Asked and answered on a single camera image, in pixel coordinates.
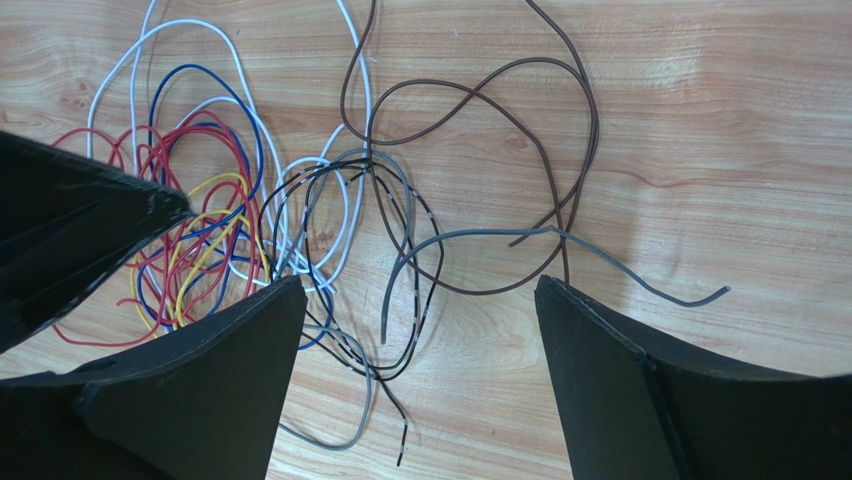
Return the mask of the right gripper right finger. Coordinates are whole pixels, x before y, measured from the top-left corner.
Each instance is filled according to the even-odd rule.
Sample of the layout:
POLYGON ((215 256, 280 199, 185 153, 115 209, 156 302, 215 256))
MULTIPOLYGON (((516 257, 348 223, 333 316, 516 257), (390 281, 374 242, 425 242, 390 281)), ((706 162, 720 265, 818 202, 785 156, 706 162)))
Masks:
POLYGON ((575 478, 850 477, 849 375, 723 356, 549 276, 535 305, 575 478))

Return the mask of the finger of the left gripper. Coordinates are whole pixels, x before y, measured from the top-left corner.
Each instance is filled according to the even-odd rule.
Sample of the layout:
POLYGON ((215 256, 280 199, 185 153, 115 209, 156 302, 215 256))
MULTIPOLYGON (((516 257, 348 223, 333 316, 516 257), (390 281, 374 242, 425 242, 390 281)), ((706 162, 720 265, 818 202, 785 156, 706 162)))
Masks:
POLYGON ((1 134, 1 349, 54 325, 192 214, 185 194, 1 134))

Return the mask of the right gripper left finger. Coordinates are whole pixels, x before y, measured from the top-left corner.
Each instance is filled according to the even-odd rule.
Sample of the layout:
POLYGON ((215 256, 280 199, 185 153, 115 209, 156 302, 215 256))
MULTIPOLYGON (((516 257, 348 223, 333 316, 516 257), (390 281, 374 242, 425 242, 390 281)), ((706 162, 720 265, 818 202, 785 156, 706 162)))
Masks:
POLYGON ((1 383, 5 479, 262 479, 307 298, 274 282, 64 374, 1 383))

